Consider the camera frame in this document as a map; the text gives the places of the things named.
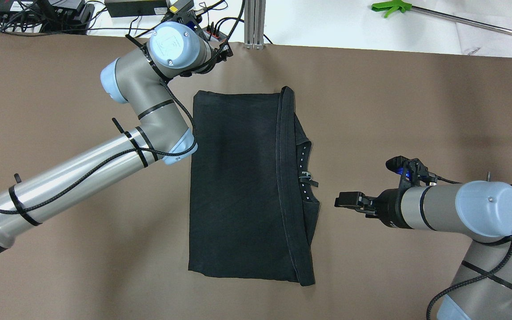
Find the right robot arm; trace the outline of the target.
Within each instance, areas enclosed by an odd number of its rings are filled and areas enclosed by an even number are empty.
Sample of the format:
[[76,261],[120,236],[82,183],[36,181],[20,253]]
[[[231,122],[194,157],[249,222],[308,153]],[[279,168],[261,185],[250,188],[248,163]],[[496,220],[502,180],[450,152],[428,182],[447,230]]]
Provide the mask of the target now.
[[439,320],[512,320],[512,186],[503,182],[412,186],[377,197],[340,192],[334,205],[354,209],[391,228],[451,232],[472,242],[438,300]]

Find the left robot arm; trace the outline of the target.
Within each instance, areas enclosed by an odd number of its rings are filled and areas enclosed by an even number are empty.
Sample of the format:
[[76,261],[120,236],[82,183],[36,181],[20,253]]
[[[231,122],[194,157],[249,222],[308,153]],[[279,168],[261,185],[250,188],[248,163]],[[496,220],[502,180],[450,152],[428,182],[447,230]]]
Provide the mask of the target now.
[[136,48],[102,69],[105,92],[130,104],[140,124],[120,126],[120,135],[0,194],[0,253],[16,238],[51,217],[143,168],[179,162],[198,148],[191,113],[169,82],[206,74],[233,55],[227,40],[209,43],[188,26],[163,22],[146,43],[128,36]]

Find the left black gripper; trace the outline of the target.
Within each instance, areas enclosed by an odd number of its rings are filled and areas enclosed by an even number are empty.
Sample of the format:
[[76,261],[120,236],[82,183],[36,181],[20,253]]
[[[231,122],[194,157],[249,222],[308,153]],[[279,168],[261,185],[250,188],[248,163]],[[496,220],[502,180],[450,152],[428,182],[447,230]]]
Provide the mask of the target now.
[[207,71],[211,71],[216,66],[217,63],[227,61],[228,57],[232,56],[233,51],[230,48],[230,43],[221,43],[218,48],[215,48],[215,52],[213,53],[211,59],[208,60]]

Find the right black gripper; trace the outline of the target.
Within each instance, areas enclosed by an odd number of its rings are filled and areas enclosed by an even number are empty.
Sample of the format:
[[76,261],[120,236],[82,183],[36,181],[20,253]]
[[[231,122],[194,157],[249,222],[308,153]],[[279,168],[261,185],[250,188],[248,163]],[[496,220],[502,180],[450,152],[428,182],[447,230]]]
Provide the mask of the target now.
[[390,189],[382,191],[377,197],[366,196],[360,191],[343,191],[335,198],[336,208],[359,208],[367,218],[378,218],[390,228],[404,227],[400,213],[400,191]]

